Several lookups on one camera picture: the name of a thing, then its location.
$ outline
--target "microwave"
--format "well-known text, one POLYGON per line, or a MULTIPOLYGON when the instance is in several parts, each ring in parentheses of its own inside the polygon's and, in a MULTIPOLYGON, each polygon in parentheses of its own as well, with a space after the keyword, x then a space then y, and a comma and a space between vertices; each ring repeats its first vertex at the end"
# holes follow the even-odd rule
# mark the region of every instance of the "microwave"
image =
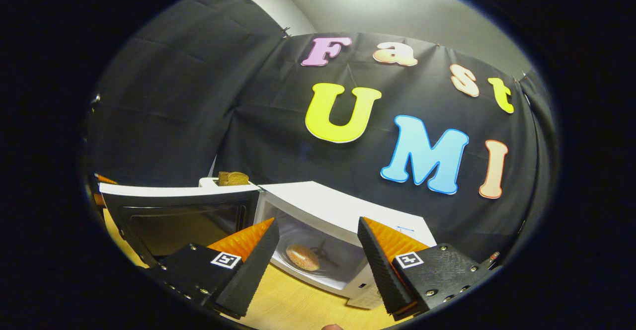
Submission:
POLYGON ((120 235, 149 266, 184 244, 212 244, 243 228, 275 217, 279 243, 270 262, 298 280, 348 298, 347 305, 382 305, 370 265, 357 237, 360 217, 381 222, 436 246, 424 219, 350 196, 315 181, 199 187, 130 187, 101 183, 100 192, 120 235), (294 246, 310 249, 319 268, 290 258, 294 246))

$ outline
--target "letter u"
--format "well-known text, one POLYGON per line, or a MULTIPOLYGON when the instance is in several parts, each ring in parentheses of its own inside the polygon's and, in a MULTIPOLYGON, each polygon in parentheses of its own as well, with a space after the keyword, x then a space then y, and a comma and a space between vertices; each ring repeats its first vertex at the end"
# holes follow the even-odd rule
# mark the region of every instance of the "letter u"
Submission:
POLYGON ((314 98, 307 109, 305 125, 315 137, 342 144, 359 138, 369 122, 373 101, 380 99, 382 93, 374 88, 357 87, 351 92, 356 96, 356 105, 347 125, 338 126, 329 122, 331 108, 336 97, 345 91, 342 85, 317 83, 313 87, 314 98))

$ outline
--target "wooden table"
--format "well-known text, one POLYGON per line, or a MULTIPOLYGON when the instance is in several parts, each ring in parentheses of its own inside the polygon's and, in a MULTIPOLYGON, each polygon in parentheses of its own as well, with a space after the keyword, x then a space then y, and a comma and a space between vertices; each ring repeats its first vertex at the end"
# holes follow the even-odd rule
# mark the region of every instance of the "wooden table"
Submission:
MULTIPOLYGON (((148 267, 121 238, 113 219, 104 209, 109 235, 135 265, 148 267)), ((349 307, 347 298, 309 285, 268 264, 247 316, 232 321, 261 330, 320 330, 338 324, 344 330, 379 330, 402 321, 393 321, 384 306, 372 310, 349 307)))

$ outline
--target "colorful letter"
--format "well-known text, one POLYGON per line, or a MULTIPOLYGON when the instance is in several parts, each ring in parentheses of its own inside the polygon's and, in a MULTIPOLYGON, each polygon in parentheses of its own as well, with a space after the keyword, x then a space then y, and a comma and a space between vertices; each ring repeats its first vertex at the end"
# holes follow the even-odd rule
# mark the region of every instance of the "colorful letter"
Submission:
POLYGON ((486 181, 479 188, 479 194, 486 198, 499 198, 503 193, 501 189, 501 177, 504 173, 504 157, 508 153, 508 147, 497 140, 486 140, 486 148, 490 153, 488 158, 488 172, 486 181))
POLYGON ((477 84, 475 84, 477 79, 470 70, 461 65, 453 64, 450 66, 450 72, 453 74, 450 80, 457 90, 463 91, 473 97, 479 96, 479 88, 477 88, 477 84))
POLYGON ((508 103, 506 95, 511 95, 511 93, 510 89, 504 85, 504 81, 500 78, 488 78, 488 83, 491 83, 495 90, 495 100, 497 100, 499 107, 507 113, 515 112, 515 108, 508 103))
POLYGON ((351 92, 356 96, 356 105, 347 125, 338 126, 329 122, 329 114, 336 97, 345 91, 342 85, 318 83, 314 85, 314 98, 307 109, 305 125, 312 135, 319 139, 341 144, 359 138, 369 122, 373 101, 382 93, 374 88, 357 87, 351 92))
POLYGON ((314 38, 314 47, 306 60, 300 65, 304 67, 322 67, 327 65, 327 54, 334 58, 340 53, 340 45, 351 45, 351 38, 314 38))
POLYGON ((395 182, 407 181, 406 165, 411 158, 413 181, 416 185, 423 183, 437 167, 435 176, 428 181, 429 189, 445 194, 455 194, 457 173, 464 147, 468 145, 468 135, 456 129, 448 129, 431 148, 426 128, 420 119, 398 115, 395 123, 399 127, 396 148, 391 164, 384 167, 380 175, 395 182))
POLYGON ((385 42, 380 43, 378 48, 379 51, 373 52, 373 59, 381 63, 398 63, 407 67, 417 64, 416 58, 413 58, 413 48, 406 44, 385 42))

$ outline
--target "letter m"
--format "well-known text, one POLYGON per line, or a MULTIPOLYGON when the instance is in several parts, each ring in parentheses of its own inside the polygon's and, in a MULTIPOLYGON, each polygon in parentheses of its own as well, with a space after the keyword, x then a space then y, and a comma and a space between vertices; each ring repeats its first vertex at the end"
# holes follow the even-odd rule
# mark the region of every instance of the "letter m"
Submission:
POLYGON ((448 129, 431 147, 424 123, 412 116, 398 115, 395 124, 399 128, 397 144, 391 164, 380 171, 387 180, 408 180, 406 166, 411 159, 413 181, 420 185, 437 168, 435 176, 428 181, 429 189, 435 192, 454 194, 457 192, 457 173, 462 161, 468 135, 456 129, 448 129))

